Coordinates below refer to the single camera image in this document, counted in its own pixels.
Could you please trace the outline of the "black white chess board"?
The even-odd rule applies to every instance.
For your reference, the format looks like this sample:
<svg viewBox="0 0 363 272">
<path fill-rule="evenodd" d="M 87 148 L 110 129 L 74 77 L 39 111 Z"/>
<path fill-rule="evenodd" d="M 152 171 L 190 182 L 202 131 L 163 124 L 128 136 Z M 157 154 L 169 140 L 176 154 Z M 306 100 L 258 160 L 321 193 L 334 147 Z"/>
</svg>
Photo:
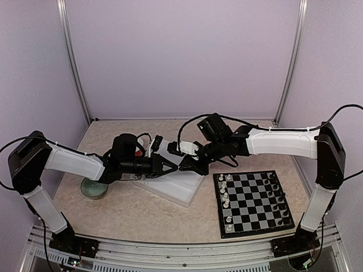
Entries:
<svg viewBox="0 0 363 272">
<path fill-rule="evenodd" d="M 261 235 L 295 228 L 295 223 L 293 228 L 268 227 L 268 221 L 266 219 L 263 202 L 261 200 L 265 192 L 261 174 L 266 172 L 276 173 L 276 171 L 270 170 L 213 174 L 220 234 L 222 239 Z M 227 175 L 231 175 L 230 181 L 226 181 Z M 219 176 L 223 177 L 223 181 L 218 180 Z M 227 183 L 227 187 L 225 189 L 229 196 L 228 199 L 230 200 L 229 207 L 226 209 L 223 207 L 225 202 L 222 200 L 223 194 L 220 193 L 221 184 L 223 182 Z M 228 216 L 232 217 L 232 221 L 230 223 L 226 222 L 226 218 Z M 226 226 L 228 224 L 233 225 L 231 231 L 226 230 Z"/>
</svg>

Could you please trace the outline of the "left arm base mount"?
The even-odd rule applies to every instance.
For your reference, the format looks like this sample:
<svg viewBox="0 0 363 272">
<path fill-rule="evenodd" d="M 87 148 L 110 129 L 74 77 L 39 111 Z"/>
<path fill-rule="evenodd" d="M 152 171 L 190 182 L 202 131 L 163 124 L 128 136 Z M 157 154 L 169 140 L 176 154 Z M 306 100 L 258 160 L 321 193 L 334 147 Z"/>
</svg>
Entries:
<svg viewBox="0 0 363 272">
<path fill-rule="evenodd" d="M 71 240 L 61 241 L 55 237 L 51 238 L 49 247 L 81 257 L 95 258 L 99 242 L 94 239 L 74 236 Z"/>
</svg>

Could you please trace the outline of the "white divided plastic tray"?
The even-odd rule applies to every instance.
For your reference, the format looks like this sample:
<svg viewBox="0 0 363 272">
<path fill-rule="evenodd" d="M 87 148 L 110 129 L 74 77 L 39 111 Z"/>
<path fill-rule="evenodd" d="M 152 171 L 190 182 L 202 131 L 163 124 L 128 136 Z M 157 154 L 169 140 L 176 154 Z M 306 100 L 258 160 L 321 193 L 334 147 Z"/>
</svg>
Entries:
<svg viewBox="0 0 363 272">
<path fill-rule="evenodd" d="M 204 176 L 195 172 L 176 171 L 159 178 L 143 178 L 132 183 L 178 205 L 189 207 L 203 179 Z"/>
</svg>

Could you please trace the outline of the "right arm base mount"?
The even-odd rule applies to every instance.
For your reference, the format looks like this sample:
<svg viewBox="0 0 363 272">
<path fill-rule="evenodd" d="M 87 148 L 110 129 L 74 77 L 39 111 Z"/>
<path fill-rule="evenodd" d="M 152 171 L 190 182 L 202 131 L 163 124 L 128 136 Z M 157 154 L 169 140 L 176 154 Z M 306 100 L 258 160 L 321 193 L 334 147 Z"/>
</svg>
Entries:
<svg viewBox="0 0 363 272">
<path fill-rule="evenodd" d="M 318 238 L 307 241 L 304 238 L 288 236 L 271 241 L 272 252 L 275 258 L 304 252 L 319 246 L 320 241 Z"/>
</svg>

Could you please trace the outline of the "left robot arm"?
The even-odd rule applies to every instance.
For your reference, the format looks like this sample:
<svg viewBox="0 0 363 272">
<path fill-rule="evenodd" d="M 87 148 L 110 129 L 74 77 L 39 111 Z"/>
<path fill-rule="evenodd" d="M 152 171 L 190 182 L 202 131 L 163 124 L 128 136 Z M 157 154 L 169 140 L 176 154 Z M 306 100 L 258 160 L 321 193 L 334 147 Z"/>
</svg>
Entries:
<svg viewBox="0 0 363 272">
<path fill-rule="evenodd" d="M 150 155 L 139 137 L 124 133 L 115 137 L 103 156 L 73 150 L 33 131 L 17 139 L 20 144 L 9 154 L 8 166 L 12 190 L 18 192 L 39 216 L 67 252 L 79 247 L 79 238 L 65 216 L 53 204 L 40 178 L 46 169 L 69 173 L 101 184 L 120 181 L 124 174 L 147 179 L 159 178 L 177 171 L 178 166 L 160 154 Z"/>
</svg>

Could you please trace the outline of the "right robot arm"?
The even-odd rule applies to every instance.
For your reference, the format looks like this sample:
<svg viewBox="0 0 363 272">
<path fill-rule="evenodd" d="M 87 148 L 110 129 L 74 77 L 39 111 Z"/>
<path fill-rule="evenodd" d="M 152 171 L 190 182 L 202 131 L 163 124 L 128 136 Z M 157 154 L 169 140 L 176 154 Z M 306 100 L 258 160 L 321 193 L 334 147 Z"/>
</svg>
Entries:
<svg viewBox="0 0 363 272">
<path fill-rule="evenodd" d="M 208 144 L 182 140 L 180 128 L 176 149 L 184 156 L 181 171 L 209 173 L 209 164 L 224 157 L 251 155 L 287 155 L 316 161 L 315 188 L 303 213 L 290 247 L 297 252 L 311 244 L 325 214 L 332 206 L 338 189 L 344 182 L 345 150 L 330 122 L 306 128 L 261 127 L 247 121 L 232 130 L 218 113 L 197 116 L 198 128 Z"/>
</svg>

